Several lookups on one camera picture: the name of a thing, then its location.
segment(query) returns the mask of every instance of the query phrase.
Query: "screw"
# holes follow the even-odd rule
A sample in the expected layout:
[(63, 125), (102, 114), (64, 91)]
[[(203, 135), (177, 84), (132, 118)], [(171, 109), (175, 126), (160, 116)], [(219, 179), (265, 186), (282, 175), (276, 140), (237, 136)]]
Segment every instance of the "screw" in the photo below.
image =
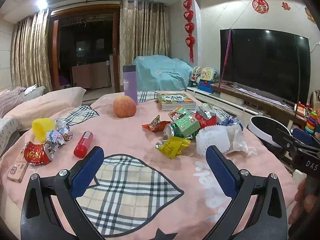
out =
[(37, 175), (37, 174), (32, 174), (32, 175), (31, 175), (31, 180), (35, 180), (36, 178), (38, 178), (38, 175)]
[(278, 179), (278, 176), (277, 176), (276, 174), (274, 174), (274, 173), (271, 173), (270, 176), (271, 176), (271, 178), (273, 178), (273, 179)]
[(241, 170), (240, 173), (241, 173), (242, 176), (248, 176), (249, 175), (249, 171), (247, 171), (247, 170)]
[(60, 176), (64, 176), (64, 175), (66, 175), (67, 173), (68, 173), (67, 170), (61, 170), (61, 171), (59, 171), (59, 175), (60, 175)]

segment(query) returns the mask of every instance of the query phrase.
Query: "plaid fabric patch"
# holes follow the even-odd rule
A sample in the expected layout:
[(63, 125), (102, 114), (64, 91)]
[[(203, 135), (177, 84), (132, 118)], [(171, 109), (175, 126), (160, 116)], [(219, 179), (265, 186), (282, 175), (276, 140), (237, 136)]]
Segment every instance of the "plaid fabric patch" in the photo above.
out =
[(154, 91), (138, 91), (138, 102), (146, 102), (149, 100), (157, 99), (158, 93)]
[(72, 126), (98, 115), (97, 111), (93, 110), (91, 106), (79, 106), (70, 111), (67, 117), (59, 118), (58, 120), (66, 121), (67, 125)]
[[(198, 110), (201, 110), (201, 109), (202, 109), (201, 106), (196, 106), (195, 112), (198, 111)], [(216, 113), (220, 117), (223, 117), (224, 119), (230, 117), (230, 115), (227, 112), (223, 111), (223, 110), (219, 110), (219, 109), (215, 109), (215, 110), (216, 110)]]
[(106, 157), (96, 178), (98, 185), (76, 200), (104, 237), (138, 230), (184, 194), (162, 173), (129, 155)]

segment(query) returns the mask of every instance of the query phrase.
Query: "green box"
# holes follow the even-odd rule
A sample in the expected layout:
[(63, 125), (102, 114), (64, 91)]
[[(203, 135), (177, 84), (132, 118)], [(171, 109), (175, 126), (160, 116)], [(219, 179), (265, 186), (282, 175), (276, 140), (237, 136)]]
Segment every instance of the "green box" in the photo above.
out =
[(200, 129), (198, 120), (184, 107), (178, 106), (169, 113), (172, 121), (179, 128), (180, 133), (186, 138)]

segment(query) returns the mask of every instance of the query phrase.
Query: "finger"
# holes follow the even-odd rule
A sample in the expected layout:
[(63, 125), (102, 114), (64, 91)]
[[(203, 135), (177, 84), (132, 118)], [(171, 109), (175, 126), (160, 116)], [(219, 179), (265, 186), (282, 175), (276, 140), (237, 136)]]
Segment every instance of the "finger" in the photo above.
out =
[(296, 203), (291, 211), (291, 215), (289, 216), (288, 219), (288, 224), (291, 225), (293, 224), (295, 221), (297, 221), (297, 219), (300, 217), (301, 213), (302, 213), (302, 207), (300, 205), (300, 203)]
[(297, 202), (303, 202), (303, 199), (304, 199), (304, 192), (303, 190), (299, 190), (294, 196), (294, 200)]
[(299, 186), (298, 186), (298, 190), (302, 190), (304, 191), (304, 189), (306, 188), (306, 181), (307, 181), (307, 178), (304, 178), (303, 181), (300, 182)]
[(313, 209), (313, 206), (315, 205), (317, 199), (318, 198), (314, 195), (306, 196), (306, 198), (304, 200), (304, 208), (308, 213), (310, 213), (311, 210)]

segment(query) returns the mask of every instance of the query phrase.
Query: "pink blanket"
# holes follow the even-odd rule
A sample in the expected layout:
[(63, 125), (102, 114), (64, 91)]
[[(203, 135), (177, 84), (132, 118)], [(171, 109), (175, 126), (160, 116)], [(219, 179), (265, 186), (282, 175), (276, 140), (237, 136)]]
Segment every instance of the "pink blanket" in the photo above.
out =
[[(163, 133), (153, 133), (143, 129), (142, 124), (149, 123), (155, 116), (160, 114), (160, 120), (169, 120), (168, 112), (158, 109), (154, 100), (139, 103), (137, 113), (130, 118), (119, 119), (114, 116), (112, 103), (122, 93), (104, 95), (92, 104), (100, 116), (88, 119), (85, 122), (71, 126), (73, 138), (66, 145), (60, 147), (55, 153), (54, 160), (46, 166), (29, 167), (21, 183), (7, 179), (8, 169), (21, 151), (23, 145), (32, 141), (37, 143), (33, 132), (26, 132), (13, 147), (6, 152), (0, 163), (1, 183), (8, 196), (19, 208), (22, 208), (25, 190), (28, 180), (33, 173), (41, 177), (54, 176), (61, 169), (71, 169), (79, 160), (73, 155), (73, 150), (80, 137), (85, 131), (94, 134), (92, 147), (97, 145), (103, 148), (105, 156), (114, 154), (127, 154), (142, 160), (144, 163), (162, 172), (184, 195), (164, 207), (153, 220), (142, 228), (126, 235), (116, 237), (120, 240), (152, 239), (157, 229), (166, 234), (177, 233), (175, 240), (179, 239), (202, 239), (230, 202), (226, 197), (217, 180), (206, 164), (205, 158), (196, 153), (195, 142), (183, 150), (183, 155), (171, 160), (155, 149), (156, 142), (162, 140)], [(189, 95), (200, 105), (200, 102)], [(55, 114), (52, 119), (56, 120), (68, 113), (72, 108), (65, 109)], [(278, 175), (284, 193), (286, 207), (292, 202), (297, 188), (291, 175), (287, 172), (279, 160), (269, 152), (262, 143), (248, 130), (244, 129), (244, 138), (249, 147), (255, 147), (257, 155), (244, 158), (244, 153), (234, 152), (228, 155), (239, 169), (247, 169), (257, 176), (268, 176), (274, 172)], [(246, 212), (239, 223), (236, 232), (242, 230), (249, 218), (255, 202), (252, 197)], [(58, 215), (65, 229), (72, 232), (61, 208), (56, 205)]]

